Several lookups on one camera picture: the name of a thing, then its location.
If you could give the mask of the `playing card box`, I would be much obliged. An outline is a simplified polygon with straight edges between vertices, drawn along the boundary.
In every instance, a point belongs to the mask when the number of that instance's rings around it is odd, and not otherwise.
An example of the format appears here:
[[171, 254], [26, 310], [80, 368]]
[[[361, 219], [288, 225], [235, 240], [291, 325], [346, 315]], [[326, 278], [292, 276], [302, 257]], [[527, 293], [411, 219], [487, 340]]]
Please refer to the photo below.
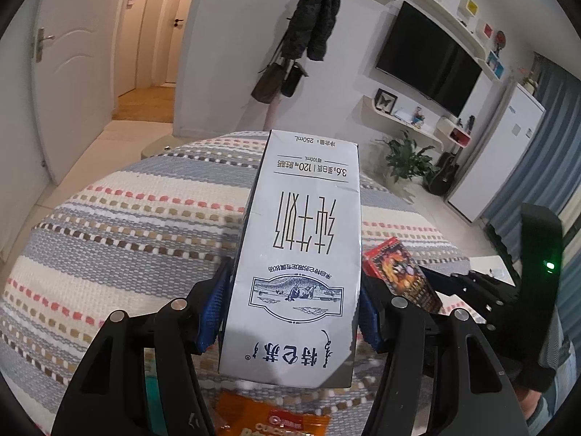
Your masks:
[[368, 276], [382, 279], [394, 295], [429, 313], [438, 313], [442, 302], [426, 275], [408, 250], [396, 237], [384, 241], [362, 254], [362, 267]]

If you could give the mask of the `white blue milk carton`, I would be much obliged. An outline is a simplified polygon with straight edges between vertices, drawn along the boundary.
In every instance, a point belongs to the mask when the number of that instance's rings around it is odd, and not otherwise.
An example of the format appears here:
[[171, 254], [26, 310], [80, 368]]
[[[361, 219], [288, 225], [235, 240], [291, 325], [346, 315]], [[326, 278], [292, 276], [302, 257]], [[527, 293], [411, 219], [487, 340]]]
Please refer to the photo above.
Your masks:
[[220, 373], [347, 388], [361, 290], [357, 145], [270, 133], [241, 235]]

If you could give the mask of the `white room door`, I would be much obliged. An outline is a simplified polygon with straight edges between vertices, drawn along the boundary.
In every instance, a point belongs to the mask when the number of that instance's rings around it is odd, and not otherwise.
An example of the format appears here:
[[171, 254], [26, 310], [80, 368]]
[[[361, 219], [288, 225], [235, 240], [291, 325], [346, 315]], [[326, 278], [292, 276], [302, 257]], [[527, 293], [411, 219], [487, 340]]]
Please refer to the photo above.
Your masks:
[[123, 0], [39, 0], [32, 86], [44, 160], [62, 182], [108, 124]]

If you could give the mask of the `white coffee table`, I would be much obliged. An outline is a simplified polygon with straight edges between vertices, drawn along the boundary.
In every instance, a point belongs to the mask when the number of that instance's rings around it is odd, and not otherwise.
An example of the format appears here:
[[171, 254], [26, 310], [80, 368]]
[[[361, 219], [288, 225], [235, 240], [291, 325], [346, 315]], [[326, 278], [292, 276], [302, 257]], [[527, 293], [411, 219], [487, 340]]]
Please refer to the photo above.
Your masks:
[[498, 255], [470, 257], [470, 271], [479, 278], [486, 279], [491, 283], [502, 282], [508, 286], [519, 286], [521, 279], [510, 274], [508, 266], [504, 264]]

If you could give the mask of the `striped woven sofa cover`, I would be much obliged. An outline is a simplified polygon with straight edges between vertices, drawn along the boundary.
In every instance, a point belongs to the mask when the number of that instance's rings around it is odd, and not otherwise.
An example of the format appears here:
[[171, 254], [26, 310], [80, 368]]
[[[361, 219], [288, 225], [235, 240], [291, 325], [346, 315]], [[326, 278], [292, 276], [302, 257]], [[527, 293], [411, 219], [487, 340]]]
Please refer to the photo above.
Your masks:
[[[157, 312], [233, 257], [268, 139], [235, 132], [139, 161], [87, 186], [32, 229], [1, 297], [1, 373], [43, 435], [90, 342], [117, 309]], [[428, 219], [361, 174], [362, 246], [397, 237], [419, 265], [466, 274], [468, 257]], [[219, 376], [217, 346], [194, 357], [204, 396], [222, 390], [331, 416], [327, 435], [362, 430], [385, 359], [357, 337], [348, 389], [276, 390]]]

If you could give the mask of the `blue curtain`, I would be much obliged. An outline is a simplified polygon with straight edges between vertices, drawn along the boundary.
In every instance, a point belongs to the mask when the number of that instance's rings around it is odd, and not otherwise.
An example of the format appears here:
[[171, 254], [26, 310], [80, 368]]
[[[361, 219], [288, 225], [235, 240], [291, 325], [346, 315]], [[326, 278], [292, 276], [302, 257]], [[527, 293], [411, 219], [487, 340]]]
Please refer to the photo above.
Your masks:
[[545, 116], [524, 157], [484, 210], [485, 232], [504, 258], [521, 256], [520, 209], [544, 206], [563, 225], [563, 270], [557, 311], [566, 336], [580, 351], [580, 79], [538, 55], [535, 98]]

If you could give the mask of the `green potted plant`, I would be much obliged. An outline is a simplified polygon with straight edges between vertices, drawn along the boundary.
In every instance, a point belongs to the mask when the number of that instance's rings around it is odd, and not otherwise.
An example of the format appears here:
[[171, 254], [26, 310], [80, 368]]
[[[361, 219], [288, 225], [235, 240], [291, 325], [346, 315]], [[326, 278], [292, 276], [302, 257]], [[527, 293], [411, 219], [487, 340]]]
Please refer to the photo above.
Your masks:
[[403, 132], [399, 138], [385, 136], [375, 144], [380, 147], [375, 173], [384, 186], [401, 199], [411, 200], [412, 193], [408, 187], [415, 180], [435, 174], [435, 165], [429, 154], [434, 147], [420, 148], [407, 132]]

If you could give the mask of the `white refrigerator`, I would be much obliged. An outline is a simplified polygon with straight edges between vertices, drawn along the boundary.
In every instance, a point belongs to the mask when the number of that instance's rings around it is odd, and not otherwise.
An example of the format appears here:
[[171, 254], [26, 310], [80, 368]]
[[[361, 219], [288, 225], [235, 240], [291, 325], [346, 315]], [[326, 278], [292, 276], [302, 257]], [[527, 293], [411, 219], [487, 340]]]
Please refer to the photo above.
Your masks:
[[467, 222], [475, 222], [527, 151], [545, 107], [515, 82], [504, 94], [475, 157], [447, 202]]

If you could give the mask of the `framed butterfly picture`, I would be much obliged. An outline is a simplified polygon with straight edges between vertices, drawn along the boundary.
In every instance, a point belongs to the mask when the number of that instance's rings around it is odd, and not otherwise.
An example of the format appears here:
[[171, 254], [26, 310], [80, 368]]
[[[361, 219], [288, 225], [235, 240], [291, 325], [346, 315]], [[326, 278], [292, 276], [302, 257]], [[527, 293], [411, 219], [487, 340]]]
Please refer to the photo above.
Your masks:
[[398, 97], [395, 94], [389, 93], [387, 90], [378, 89], [375, 93], [373, 104], [378, 111], [391, 114], [397, 100]]

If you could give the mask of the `pink coat rack stand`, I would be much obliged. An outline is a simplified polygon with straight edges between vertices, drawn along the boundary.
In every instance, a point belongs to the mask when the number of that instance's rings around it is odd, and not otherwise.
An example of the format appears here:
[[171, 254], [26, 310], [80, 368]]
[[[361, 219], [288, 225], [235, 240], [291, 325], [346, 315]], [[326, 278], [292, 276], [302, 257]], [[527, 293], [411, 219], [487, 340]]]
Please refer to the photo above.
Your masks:
[[[278, 63], [285, 65], [285, 68], [287, 68], [287, 73], [285, 74], [285, 79], [286, 79], [288, 74], [289, 74], [289, 69], [291, 69], [291, 66], [292, 66], [292, 60], [285, 58], [285, 57], [282, 57], [282, 56], [277, 56], [273, 62], [278, 62]], [[270, 104], [268, 104], [265, 118], [264, 118], [264, 124], [263, 124], [264, 131], [270, 131], [275, 126], [276, 112], [277, 112], [277, 109], [278, 109], [279, 104], [280, 104], [281, 94], [282, 94], [282, 88], [276, 94], [273, 101]]]

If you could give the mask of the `brown hanging bag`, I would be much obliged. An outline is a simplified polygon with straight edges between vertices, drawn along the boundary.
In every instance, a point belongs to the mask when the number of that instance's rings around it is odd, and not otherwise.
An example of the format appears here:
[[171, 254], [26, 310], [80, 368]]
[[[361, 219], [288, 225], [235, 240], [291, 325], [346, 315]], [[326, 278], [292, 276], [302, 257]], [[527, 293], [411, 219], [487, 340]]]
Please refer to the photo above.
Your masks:
[[287, 68], [284, 64], [271, 62], [262, 72], [251, 92], [251, 96], [261, 104], [270, 104], [281, 90]]

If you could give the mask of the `white lower wall shelf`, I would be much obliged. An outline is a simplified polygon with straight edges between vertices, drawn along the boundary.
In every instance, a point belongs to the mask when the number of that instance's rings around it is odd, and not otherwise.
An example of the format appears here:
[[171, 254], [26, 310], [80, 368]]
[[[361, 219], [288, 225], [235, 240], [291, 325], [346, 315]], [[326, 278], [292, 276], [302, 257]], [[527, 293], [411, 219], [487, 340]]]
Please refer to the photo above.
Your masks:
[[393, 116], [391, 114], [384, 113], [378, 110], [374, 104], [373, 99], [368, 96], [363, 96], [361, 98], [363, 109], [368, 113], [371, 113], [377, 120], [381, 119], [382, 123], [388, 126], [387, 134], [395, 133], [398, 131], [405, 131], [411, 139], [417, 141], [418, 145], [421, 147], [433, 146], [437, 152], [443, 151], [442, 142], [433, 134], [426, 132], [425, 130], [415, 128], [410, 123], [406, 121], [401, 121], [401, 119]]

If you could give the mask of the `white wall shelf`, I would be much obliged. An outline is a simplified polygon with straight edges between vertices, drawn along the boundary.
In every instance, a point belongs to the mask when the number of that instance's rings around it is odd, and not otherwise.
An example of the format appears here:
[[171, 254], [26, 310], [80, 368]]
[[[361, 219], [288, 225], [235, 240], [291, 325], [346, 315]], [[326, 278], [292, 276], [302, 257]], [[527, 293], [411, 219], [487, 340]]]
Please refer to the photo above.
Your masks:
[[503, 74], [499, 77], [496, 76], [494, 69], [487, 64], [488, 54], [491, 52], [484, 48], [484, 46], [478, 41], [476, 32], [471, 31], [468, 27], [464, 26], [460, 19], [454, 16], [448, 9], [446, 9], [437, 0], [419, 0], [422, 6], [429, 10], [438, 22], [442, 23], [446, 29], [449, 29], [457, 39], [470, 48], [470, 52], [475, 57], [477, 64], [483, 69], [487, 78], [494, 83], [499, 83], [502, 80]]
[[387, 134], [395, 133], [398, 131], [405, 131], [411, 139], [417, 141], [418, 145], [421, 147], [433, 146], [437, 152], [443, 151], [442, 142], [433, 134], [426, 132], [425, 130], [415, 128], [410, 123], [406, 121], [401, 121], [401, 119], [393, 116], [391, 114], [384, 113], [378, 110], [374, 104], [373, 99], [368, 96], [363, 96], [361, 98], [363, 109], [368, 113], [371, 113], [377, 120], [381, 119], [382, 123], [388, 126]]

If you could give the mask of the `black wall television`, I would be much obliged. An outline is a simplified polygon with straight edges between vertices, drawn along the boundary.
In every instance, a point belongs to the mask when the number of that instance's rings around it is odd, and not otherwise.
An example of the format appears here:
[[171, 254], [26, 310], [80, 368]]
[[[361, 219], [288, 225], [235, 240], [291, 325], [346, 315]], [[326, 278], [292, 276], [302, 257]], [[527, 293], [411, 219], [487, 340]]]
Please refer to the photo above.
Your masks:
[[375, 67], [456, 117], [482, 73], [469, 52], [408, 2], [402, 4]]

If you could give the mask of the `white upper wall shelf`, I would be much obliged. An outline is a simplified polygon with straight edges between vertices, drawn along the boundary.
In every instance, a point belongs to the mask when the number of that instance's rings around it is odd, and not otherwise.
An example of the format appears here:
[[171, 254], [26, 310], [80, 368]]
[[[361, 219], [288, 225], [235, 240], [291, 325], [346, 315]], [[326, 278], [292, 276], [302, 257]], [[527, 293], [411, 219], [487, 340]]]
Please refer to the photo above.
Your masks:
[[438, 22], [442, 23], [446, 29], [449, 29], [457, 39], [470, 48], [470, 52], [475, 57], [477, 64], [483, 69], [487, 78], [494, 83], [499, 83], [502, 80], [503, 74], [499, 77], [496, 76], [494, 69], [487, 64], [488, 54], [491, 52], [484, 48], [484, 46], [478, 41], [476, 32], [471, 31], [468, 27], [464, 26], [460, 19], [454, 16], [448, 9], [446, 9], [437, 0], [419, 0], [422, 6], [429, 10]]

